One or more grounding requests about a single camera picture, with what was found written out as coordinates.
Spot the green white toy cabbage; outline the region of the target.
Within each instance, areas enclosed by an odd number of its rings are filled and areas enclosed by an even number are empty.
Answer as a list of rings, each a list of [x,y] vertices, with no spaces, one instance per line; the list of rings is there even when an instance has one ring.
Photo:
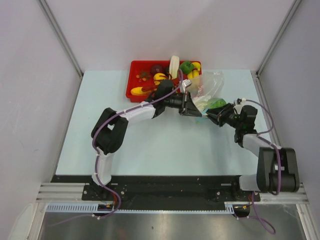
[[[199,96],[193,100],[194,105],[200,112],[206,112],[209,109],[216,109],[225,106],[227,103],[223,98]]]

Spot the clear zip top bag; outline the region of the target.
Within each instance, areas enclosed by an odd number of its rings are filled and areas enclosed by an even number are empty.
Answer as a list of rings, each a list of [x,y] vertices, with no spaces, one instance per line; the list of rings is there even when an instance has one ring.
[[[224,74],[222,71],[203,72],[197,77],[190,79],[192,85],[187,90],[191,99],[195,97],[210,96],[211,98],[221,98],[221,91],[224,86]],[[206,112],[201,112],[201,117],[207,116]]]

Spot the yellow toy mango slice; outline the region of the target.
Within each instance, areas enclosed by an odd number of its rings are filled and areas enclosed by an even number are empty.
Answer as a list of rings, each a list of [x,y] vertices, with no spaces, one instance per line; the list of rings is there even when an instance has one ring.
[[[133,96],[142,96],[151,93],[151,90],[145,89],[144,87],[134,87],[130,90],[130,93]]]

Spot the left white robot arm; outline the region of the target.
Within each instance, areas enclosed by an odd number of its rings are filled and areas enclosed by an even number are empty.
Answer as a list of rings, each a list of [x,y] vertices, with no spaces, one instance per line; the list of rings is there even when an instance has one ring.
[[[115,199],[121,199],[119,194],[107,184],[112,179],[113,153],[121,147],[129,126],[158,117],[166,107],[178,109],[182,116],[202,116],[193,103],[191,93],[187,90],[191,85],[191,80],[186,79],[180,81],[177,88],[174,88],[172,81],[163,80],[146,101],[119,112],[111,108],[106,108],[103,111],[91,132],[92,146],[96,151],[92,175],[92,180],[96,185],[93,188],[93,194],[98,199],[105,200],[110,196],[110,193]]]

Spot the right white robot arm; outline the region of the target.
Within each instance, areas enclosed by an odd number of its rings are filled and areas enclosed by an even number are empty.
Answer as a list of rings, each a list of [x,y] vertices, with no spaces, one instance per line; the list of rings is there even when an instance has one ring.
[[[257,156],[255,174],[241,175],[239,183],[230,188],[231,196],[242,201],[249,191],[271,193],[294,193],[300,188],[296,152],[266,140],[258,135],[255,120],[258,110],[251,105],[242,105],[239,110],[228,103],[209,109],[206,116],[219,127],[225,124],[235,129],[234,142]]]

